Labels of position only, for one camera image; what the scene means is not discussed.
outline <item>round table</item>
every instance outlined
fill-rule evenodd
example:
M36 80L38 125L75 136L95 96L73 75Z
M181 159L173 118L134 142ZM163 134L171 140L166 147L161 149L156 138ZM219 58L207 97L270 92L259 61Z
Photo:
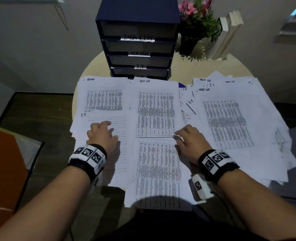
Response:
M192 84L193 78L206 78L213 72L218 71L224 76L233 77L253 76L252 73L233 55L228 54L224 61L189 61L187 58L182 60L179 53L174 54L171 64L170 81L178 81L184 85ZM110 69L104 52L96 56L87 66L81 78L87 75L110 77ZM72 101L72 118L74 118L77 107L77 87Z

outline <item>forearm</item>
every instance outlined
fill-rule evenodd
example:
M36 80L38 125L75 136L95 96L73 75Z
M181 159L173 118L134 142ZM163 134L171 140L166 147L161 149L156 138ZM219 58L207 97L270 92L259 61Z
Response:
M88 175L68 166L0 228L0 241L63 239L89 187Z
M250 231L270 240L296 237L296 208L242 170L225 173L217 185Z

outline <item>stack of papers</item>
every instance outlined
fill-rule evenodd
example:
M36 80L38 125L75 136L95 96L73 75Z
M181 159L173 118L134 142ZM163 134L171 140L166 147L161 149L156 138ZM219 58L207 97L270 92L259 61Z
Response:
M100 184L126 189L126 207L189 210L196 204L189 183L194 166L179 158L173 138L187 124L266 186L288 182L287 170L296 167L288 127L253 77L215 72L187 88L147 78L81 78L70 129L75 149L85 145L91 123L105 120L119 142Z

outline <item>drawer organizer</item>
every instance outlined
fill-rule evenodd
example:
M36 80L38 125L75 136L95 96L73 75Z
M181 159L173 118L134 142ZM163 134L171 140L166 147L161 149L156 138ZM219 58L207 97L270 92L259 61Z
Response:
M179 23L177 0L102 0L96 24L111 76L169 79Z

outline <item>potted plant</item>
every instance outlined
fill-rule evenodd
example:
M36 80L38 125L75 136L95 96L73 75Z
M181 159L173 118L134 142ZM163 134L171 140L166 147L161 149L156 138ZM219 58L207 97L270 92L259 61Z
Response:
M219 19L214 19L210 10L212 0L184 0L178 5L181 22L178 27L181 34L181 55L190 55L199 40L211 37L213 42L221 32Z

